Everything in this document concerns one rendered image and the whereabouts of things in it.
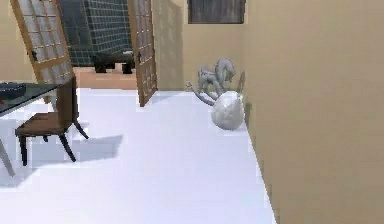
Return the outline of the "dark glass table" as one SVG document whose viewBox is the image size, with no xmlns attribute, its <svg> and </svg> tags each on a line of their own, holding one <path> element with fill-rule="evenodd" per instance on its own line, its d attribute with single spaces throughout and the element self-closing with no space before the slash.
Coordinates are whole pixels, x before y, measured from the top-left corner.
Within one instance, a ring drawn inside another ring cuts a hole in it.
<svg viewBox="0 0 384 224">
<path fill-rule="evenodd" d="M 0 104 L 0 118 L 45 96 L 53 99 L 53 91 L 58 87 L 59 84 L 18 83 L 18 89 L 10 90 L 0 84 L 0 101 L 3 101 L 3 104 Z M 8 175 L 14 176 L 15 171 L 1 139 L 0 160 L 3 162 Z"/>
</svg>

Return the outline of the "white round bag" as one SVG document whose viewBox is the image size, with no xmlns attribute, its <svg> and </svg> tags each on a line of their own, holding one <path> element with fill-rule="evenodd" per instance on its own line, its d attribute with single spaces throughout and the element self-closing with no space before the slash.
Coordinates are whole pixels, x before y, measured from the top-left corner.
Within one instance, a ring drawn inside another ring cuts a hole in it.
<svg viewBox="0 0 384 224">
<path fill-rule="evenodd" d="M 243 95 L 235 91 L 223 93 L 211 111 L 212 122 L 223 130 L 238 129 L 244 117 Z"/>
</svg>

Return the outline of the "wooden lattice room door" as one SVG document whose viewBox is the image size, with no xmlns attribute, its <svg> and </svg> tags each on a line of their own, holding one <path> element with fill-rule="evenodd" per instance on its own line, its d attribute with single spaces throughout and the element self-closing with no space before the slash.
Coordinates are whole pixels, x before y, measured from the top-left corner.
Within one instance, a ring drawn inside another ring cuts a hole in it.
<svg viewBox="0 0 384 224">
<path fill-rule="evenodd" d="M 73 76 L 57 0 L 10 0 L 38 83 L 63 84 Z M 37 53 L 34 61 L 31 51 Z"/>
<path fill-rule="evenodd" d="M 144 107 L 158 90 L 151 0 L 127 0 L 139 105 Z M 141 63 L 137 54 L 141 52 Z"/>
</svg>

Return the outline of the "dark framed wall picture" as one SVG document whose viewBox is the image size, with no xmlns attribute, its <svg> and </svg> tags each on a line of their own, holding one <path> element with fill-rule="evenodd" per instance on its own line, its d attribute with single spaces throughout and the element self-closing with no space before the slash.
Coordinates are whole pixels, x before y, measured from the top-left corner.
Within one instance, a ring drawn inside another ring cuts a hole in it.
<svg viewBox="0 0 384 224">
<path fill-rule="evenodd" d="M 243 24 L 246 0 L 187 0 L 189 24 Z"/>
</svg>

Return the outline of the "brown wooden chair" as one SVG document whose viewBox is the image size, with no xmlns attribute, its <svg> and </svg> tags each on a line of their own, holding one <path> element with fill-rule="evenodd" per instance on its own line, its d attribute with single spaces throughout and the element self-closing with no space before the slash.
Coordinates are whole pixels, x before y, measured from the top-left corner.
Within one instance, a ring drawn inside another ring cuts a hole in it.
<svg viewBox="0 0 384 224">
<path fill-rule="evenodd" d="M 57 88 L 55 112 L 36 113 L 15 130 L 24 166 L 28 163 L 26 140 L 28 137 L 38 136 L 42 136 L 44 141 L 47 142 L 49 136 L 57 135 L 71 161 L 76 161 L 65 133 L 71 125 L 74 125 L 84 138 L 89 138 L 78 122 L 79 111 L 76 89 L 77 79 L 72 77 Z"/>
</svg>

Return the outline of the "black low bench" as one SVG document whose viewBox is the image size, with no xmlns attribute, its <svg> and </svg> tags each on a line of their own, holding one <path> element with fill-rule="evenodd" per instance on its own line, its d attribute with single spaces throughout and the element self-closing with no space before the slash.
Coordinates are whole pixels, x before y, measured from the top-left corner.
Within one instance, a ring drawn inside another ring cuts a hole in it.
<svg viewBox="0 0 384 224">
<path fill-rule="evenodd" d="M 99 52 L 92 57 L 96 73 L 105 73 L 107 69 L 114 69 L 116 63 L 122 64 L 124 74 L 132 74 L 135 68 L 135 61 L 132 51 L 119 53 Z"/>
</svg>

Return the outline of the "dark flat object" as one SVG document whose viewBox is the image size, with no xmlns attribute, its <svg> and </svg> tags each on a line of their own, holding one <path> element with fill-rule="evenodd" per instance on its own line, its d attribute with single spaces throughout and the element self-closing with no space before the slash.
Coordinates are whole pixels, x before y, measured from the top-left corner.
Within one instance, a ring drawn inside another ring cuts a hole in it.
<svg viewBox="0 0 384 224">
<path fill-rule="evenodd" d="M 24 83 L 3 82 L 0 83 L 0 98 L 12 98 L 22 96 L 26 91 Z"/>
</svg>

